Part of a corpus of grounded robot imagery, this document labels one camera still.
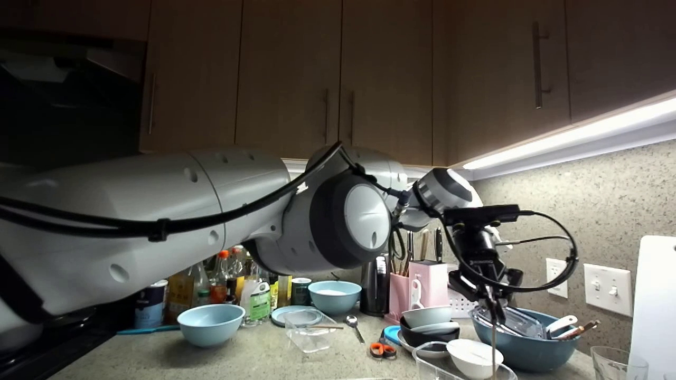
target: cup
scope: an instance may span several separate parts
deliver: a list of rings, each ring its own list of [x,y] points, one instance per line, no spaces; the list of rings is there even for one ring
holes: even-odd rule
[[[596,380],[646,380],[649,363],[617,346],[591,346]]]
[[[291,303],[302,303],[302,306],[307,306],[307,303],[311,303],[311,279],[307,279],[307,277],[295,277],[295,279],[291,279]]]
[[[159,327],[165,319],[166,281],[156,281],[136,297],[132,320],[137,329]]]

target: black cable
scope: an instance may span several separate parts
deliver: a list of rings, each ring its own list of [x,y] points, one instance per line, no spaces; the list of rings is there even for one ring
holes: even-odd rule
[[[12,198],[4,198],[4,195],[0,195],[0,217],[15,222],[15,223],[21,223],[21,225],[28,225],[28,227],[39,227],[39,230],[59,232],[59,233],[101,236],[101,239],[147,236],[149,241],[165,241],[168,233],[200,230],[206,225],[224,223],[224,222],[254,212],[254,211],[279,200],[280,195],[293,191],[313,170],[317,170],[321,165],[326,165],[340,150],[342,150],[342,145],[340,145],[340,141],[335,141],[319,160],[315,160],[303,172],[300,172],[290,183],[284,183],[284,185],[276,188],[275,191],[270,191],[261,198],[256,198],[254,202],[246,202],[238,208],[213,212],[213,214],[202,214],[202,217],[155,220],[155,222],[117,220],[117,217],[99,217],[99,214],[84,214],[84,212],[50,208],[50,207],[12,200]],[[56,222],[31,217],[26,212],[38,212],[45,217],[66,220],[66,222],[73,222],[73,223],[99,223],[99,227],[68,225],[63,222],[56,223]]]
[[[517,293],[531,293],[531,290],[543,290],[543,289],[549,289],[549,286],[556,286],[556,285],[564,283],[564,281],[573,274],[575,265],[576,265],[576,243],[575,243],[573,233],[569,232],[569,227],[565,227],[564,223],[559,223],[556,217],[551,217],[551,214],[546,214],[546,212],[520,211],[520,214],[545,217],[545,220],[553,222],[553,223],[565,233],[565,241],[570,241],[570,255],[565,258],[565,267],[564,267],[557,277],[553,277],[551,281],[546,281],[545,285],[536,285],[536,286],[515,286],[515,285],[504,285],[504,283],[499,283],[499,281],[495,281],[495,279],[487,279],[487,277],[484,277],[481,272],[478,272],[478,269],[461,255],[461,251],[458,251],[458,246],[455,244],[448,227],[444,227],[445,241],[448,241],[448,244],[452,246],[452,251],[455,251],[457,260],[461,261],[461,265],[465,265],[472,277],[478,277],[479,281],[484,281],[484,283],[487,283],[487,285],[493,285],[493,286],[497,286],[497,289],[517,290]]]

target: under-cabinet light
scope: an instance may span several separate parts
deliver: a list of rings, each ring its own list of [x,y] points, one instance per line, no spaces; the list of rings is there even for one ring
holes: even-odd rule
[[[471,179],[676,138],[676,91],[465,160]]]

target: light switch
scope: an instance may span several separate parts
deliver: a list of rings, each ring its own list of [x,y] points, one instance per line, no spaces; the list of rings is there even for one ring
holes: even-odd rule
[[[630,269],[584,264],[584,301],[631,317]]]

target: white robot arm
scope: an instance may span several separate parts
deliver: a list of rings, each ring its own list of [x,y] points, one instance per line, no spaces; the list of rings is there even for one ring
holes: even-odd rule
[[[501,290],[504,265],[487,232],[511,222],[513,208],[503,212],[448,169],[410,185],[402,165],[340,143],[293,179],[280,158],[243,147],[18,174],[0,182],[0,342],[237,243],[272,272],[355,267],[389,249],[393,227],[415,230],[428,217],[457,246],[461,274],[449,281],[472,299],[504,297],[515,283]]]

